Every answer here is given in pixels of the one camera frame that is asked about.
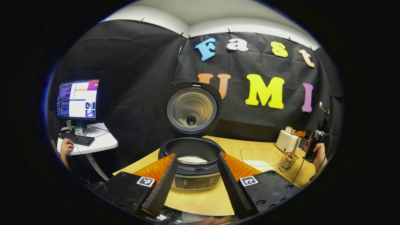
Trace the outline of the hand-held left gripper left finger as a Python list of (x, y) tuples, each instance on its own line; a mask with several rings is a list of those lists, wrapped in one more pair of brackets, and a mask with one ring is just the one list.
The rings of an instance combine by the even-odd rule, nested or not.
[(164, 208), (177, 166), (177, 156), (171, 154), (134, 173), (119, 172), (95, 192), (126, 212), (156, 219)]

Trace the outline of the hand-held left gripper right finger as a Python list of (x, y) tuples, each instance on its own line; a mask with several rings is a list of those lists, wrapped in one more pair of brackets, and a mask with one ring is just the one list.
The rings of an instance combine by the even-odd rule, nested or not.
[(259, 172), (223, 152), (217, 158), (221, 178), (239, 219), (266, 213), (299, 190), (274, 170)]

